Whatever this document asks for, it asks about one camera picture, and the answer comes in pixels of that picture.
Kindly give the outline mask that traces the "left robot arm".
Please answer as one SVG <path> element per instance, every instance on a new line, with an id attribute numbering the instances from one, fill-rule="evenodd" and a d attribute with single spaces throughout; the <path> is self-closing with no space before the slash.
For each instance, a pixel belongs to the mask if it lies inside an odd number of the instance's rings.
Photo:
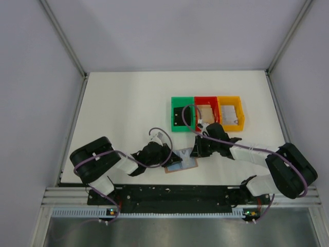
<path id="1" fill-rule="evenodd" d="M 167 168 L 182 162 L 173 151 L 173 144 L 165 142 L 164 132 L 150 136 L 150 141 L 141 150 L 126 154 L 115 150 L 105 136 L 78 148 L 69 159 L 74 166 L 74 174 L 83 184 L 99 191 L 99 198 L 105 204 L 116 200 L 113 182 L 108 176 L 110 169 L 118 169 L 130 177 L 143 174 L 147 169 Z"/>

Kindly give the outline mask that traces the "yellow plastic bin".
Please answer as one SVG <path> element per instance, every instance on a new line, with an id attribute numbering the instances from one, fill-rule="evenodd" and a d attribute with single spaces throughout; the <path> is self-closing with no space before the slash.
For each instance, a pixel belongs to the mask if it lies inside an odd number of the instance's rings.
<path id="1" fill-rule="evenodd" d="M 217 96 L 220 124 L 226 132 L 241 132 L 245 116 L 239 96 Z"/>

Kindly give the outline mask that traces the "green plastic bin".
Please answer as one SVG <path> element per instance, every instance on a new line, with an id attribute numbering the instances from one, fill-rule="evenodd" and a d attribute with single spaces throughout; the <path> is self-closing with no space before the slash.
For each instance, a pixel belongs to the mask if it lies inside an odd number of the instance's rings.
<path id="1" fill-rule="evenodd" d="M 172 132 L 190 132 L 195 130 L 194 97 L 171 98 Z"/>

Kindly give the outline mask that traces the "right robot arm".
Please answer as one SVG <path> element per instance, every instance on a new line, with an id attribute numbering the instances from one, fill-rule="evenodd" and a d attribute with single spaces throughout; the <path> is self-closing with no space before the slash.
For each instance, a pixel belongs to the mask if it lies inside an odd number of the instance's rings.
<path id="1" fill-rule="evenodd" d="M 264 194 L 281 193 L 290 199 L 304 197 L 309 185 L 318 178 L 314 167 L 294 144 L 278 147 L 252 144 L 229 137 L 219 123 L 203 125 L 202 132 L 196 134 L 191 156 L 209 157 L 213 153 L 269 171 L 267 175 L 252 175 L 241 183 L 245 187 L 240 190 L 240 198 L 247 204 Z"/>

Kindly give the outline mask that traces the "silver credit card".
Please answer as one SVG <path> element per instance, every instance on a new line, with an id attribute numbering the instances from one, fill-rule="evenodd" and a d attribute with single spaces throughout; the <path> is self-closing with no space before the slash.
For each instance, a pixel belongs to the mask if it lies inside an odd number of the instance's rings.
<path id="1" fill-rule="evenodd" d="M 177 151 L 177 155 L 182 158 L 182 162 L 179 163 L 181 169 L 190 169 L 197 167 L 197 161 L 191 157 L 192 148 L 181 149 Z"/>

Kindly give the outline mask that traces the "brown leather card holder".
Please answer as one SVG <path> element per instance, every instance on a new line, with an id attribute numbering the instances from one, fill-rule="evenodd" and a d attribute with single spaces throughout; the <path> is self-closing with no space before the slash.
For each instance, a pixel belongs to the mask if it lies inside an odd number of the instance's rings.
<path id="1" fill-rule="evenodd" d="M 190 156 L 191 152 L 192 148 L 175 150 L 174 153 L 181 158 L 182 161 L 166 167 L 164 169 L 165 173 L 173 173 L 198 167 L 197 159 Z"/>

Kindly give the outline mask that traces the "red plastic bin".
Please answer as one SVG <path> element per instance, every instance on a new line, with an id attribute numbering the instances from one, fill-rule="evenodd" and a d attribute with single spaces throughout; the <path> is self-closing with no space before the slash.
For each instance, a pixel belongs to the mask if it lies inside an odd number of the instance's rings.
<path id="1" fill-rule="evenodd" d="M 203 122 L 212 124 L 215 122 L 220 123 L 221 115 L 219 111 L 219 105 L 216 96 L 195 96 L 194 104 L 201 111 L 195 110 L 195 130 L 200 132 L 198 127 L 198 120 L 202 117 Z"/>

